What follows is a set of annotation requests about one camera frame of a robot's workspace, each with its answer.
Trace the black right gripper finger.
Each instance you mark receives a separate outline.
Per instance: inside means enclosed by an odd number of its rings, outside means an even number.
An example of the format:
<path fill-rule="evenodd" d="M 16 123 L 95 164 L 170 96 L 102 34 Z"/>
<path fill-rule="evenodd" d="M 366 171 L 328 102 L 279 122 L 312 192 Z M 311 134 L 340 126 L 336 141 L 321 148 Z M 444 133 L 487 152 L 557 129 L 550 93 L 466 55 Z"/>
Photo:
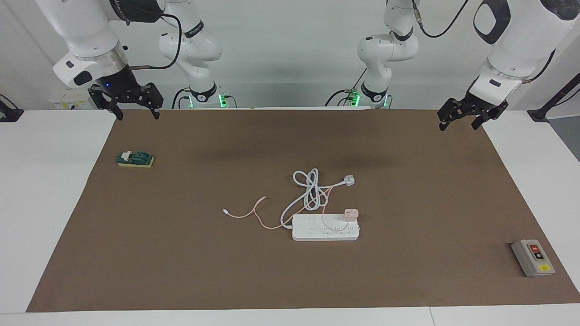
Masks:
<path fill-rule="evenodd" d="M 106 110 L 109 113 L 114 114 L 117 120 L 124 119 L 124 114 L 122 113 L 120 107 L 118 107 L 118 100 L 115 97 L 108 100 L 99 85 L 91 85 L 88 88 L 88 93 L 95 103 L 97 109 Z"/>
<path fill-rule="evenodd" d="M 160 118 L 160 109 L 164 98 L 154 83 L 147 83 L 139 88 L 138 105 L 148 108 L 154 119 Z"/>

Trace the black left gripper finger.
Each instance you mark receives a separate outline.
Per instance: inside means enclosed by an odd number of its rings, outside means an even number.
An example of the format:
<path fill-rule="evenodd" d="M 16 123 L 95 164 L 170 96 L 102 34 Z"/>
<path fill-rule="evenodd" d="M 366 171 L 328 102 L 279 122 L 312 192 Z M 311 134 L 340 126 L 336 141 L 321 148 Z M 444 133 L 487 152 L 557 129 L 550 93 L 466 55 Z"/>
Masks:
<path fill-rule="evenodd" d="M 463 118 L 464 106 L 466 107 L 463 101 L 447 100 L 438 110 L 439 129 L 445 131 L 454 120 Z"/>
<path fill-rule="evenodd" d="M 498 119 L 501 114 L 507 109 L 509 106 L 508 102 L 502 102 L 499 106 L 495 106 L 490 109 L 482 110 L 480 114 L 472 122 L 473 130 L 478 130 L 482 124 L 489 120 L 496 120 Z"/>

